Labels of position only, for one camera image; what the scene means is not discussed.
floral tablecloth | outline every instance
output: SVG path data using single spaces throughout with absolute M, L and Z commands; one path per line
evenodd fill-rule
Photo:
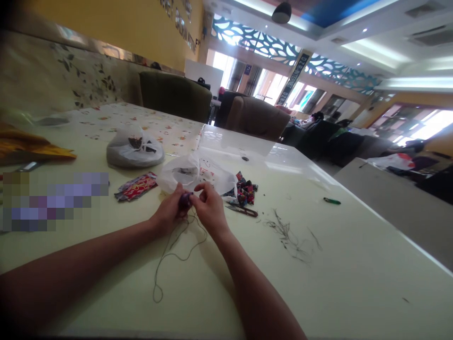
M 203 123 L 141 106 L 118 103 L 67 112 L 78 133 L 110 142 L 122 124 L 135 124 L 163 144 L 166 154 L 181 156 L 198 148 Z

hand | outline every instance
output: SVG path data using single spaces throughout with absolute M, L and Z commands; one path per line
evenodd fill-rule
M 183 189 L 183 185 L 178 183 L 175 192 L 162 201 L 155 214 L 150 218 L 150 221 L 154 222 L 159 228 L 159 236 L 171 233 L 175 223 L 187 218 L 187 212 L 190 208 L 180 210 L 178 205 L 181 195 L 186 192 L 187 190 Z
M 202 189 L 203 192 L 200 194 L 200 198 L 191 195 L 189 199 L 197 211 L 200 222 L 215 240 L 216 236 L 230 232 L 225 217 L 223 200 L 209 182 L 200 183 L 194 190 L 200 191 Z

purple yarn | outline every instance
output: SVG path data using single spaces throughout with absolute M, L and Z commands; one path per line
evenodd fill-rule
M 192 207 L 192 202 L 190 202 L 189 196 L 193 195 L 192 193 L 185 193 L 181 195 L 181 198 L 179 199 L 179 210 L 187 210 Z

plastic bag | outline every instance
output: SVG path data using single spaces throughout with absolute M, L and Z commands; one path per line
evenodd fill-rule
M 107 163 L 121 168 L 147 168 L 164 158 L 162 144 L 136 125 L 120 127 L 107 145 Z
M 157 177 L 157 184 L 168 193 L 175 191 L 178 182 L 181 182 L 185 190 L 193 191 L 202 182 L 209 182 L 219 195 L 223 195 L 234 189 L 237 197 L 237 177 L 204 156 L 200 151 L 173 159 L 165 164 Z M 223 197 L 224 200 L 234 199 L 231 196 Z
M 412 162 L 412 158 L 405 153 L 394 153 L 393 155 L 386 157 L 368 158 L 366 162 L 373 163 L 384 168 L 389 166 L 401 170 L 410 170 L 412 168 L 415 168 L 415 164 L 414 162 Z

blue ceiling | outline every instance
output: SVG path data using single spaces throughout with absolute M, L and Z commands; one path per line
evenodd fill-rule
M 326 28 L 378 1 L 318 0 L 318 4 L 305 11 L 301 18 Z

